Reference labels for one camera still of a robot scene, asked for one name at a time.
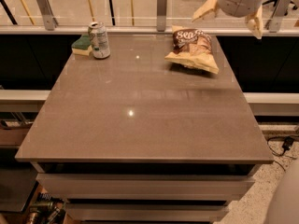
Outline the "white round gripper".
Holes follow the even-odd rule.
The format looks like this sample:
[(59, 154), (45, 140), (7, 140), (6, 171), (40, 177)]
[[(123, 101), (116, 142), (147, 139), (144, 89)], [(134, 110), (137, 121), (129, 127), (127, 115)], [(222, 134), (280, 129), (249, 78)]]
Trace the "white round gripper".
[(263, 0), (206, 0), (192, 15), (192, 21), (215, 18), (220, 9), (233, 17), (245, 17), (245, 24), (257, 38), (263, 37)]

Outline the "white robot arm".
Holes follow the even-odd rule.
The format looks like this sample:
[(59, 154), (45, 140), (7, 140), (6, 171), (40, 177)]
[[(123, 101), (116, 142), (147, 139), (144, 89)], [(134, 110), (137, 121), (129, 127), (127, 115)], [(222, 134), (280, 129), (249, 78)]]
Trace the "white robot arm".
[[(192, 15), (200, 20), (223, 11), (243, 18), (256, 38), (263, 37), (262, 0), (206, 0)], [(258, 183), (234, 203), (234, 211), (220, 224), (299, 224), (299, 159), (282, 173), (274, 165), (257, 172)]]

